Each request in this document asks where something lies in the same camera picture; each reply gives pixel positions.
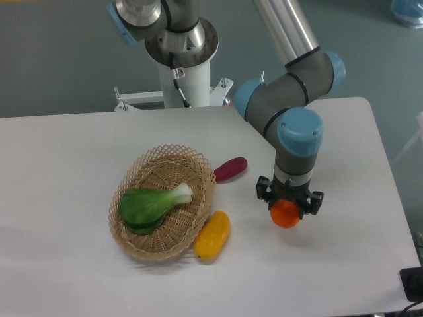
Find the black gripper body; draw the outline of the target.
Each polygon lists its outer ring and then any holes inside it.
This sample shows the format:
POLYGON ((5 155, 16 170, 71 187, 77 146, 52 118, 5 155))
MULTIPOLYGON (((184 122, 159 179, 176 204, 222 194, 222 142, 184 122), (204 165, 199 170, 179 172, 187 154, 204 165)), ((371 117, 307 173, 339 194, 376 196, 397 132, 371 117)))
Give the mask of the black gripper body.
POLYGON ((268 208, 278 200, 286 200, 296 204, 298 207, 306 207, 309 203, 310 180, 300 186, 293 186, 290 182, 282 183, 276 178, 270 184, 272 197, 268 202, 268 208))

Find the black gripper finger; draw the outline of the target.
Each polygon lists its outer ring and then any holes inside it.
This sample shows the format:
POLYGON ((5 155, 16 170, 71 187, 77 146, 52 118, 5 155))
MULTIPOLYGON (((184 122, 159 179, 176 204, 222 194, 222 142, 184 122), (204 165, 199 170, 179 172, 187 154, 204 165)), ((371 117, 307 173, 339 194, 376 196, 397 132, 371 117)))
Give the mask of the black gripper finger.
POLYGON ((299 200, 299 218, 302 220, 304 215, 316 215, 323 203, 323 198, 323 192, 310 192, 308 190, 304 197, 299 200))
POLYGON ((256 183, 256 196, 259 200, 266 202, 268 210, 271 210, 273 199, 272 182, 265 176, 260 176, 256 183))

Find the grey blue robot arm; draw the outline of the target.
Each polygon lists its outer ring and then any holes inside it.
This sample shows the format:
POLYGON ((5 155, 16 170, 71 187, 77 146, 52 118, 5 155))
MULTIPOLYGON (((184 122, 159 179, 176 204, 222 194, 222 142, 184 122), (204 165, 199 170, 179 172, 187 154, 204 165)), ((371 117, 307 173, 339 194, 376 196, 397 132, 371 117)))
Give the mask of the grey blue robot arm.
MULTIPOLYGON (((336 53, 320 49, 297 1, 256 1, 255 6, 286 68, 271 83, 246 81, 233 99, 238 113, 276 151, 273 177, 260 177, 256 193, 269 207, 284 200, 300 215, 314 215, 324 197, 309 189, 323 123, 308 104, 343 81, 345 66, 336 53)), ((210 87, 217 31, 200 16, 197 1, 113 1, 107 12, 125 43, 144 42, 158 66, 166 108, 224 101, 210 87)))

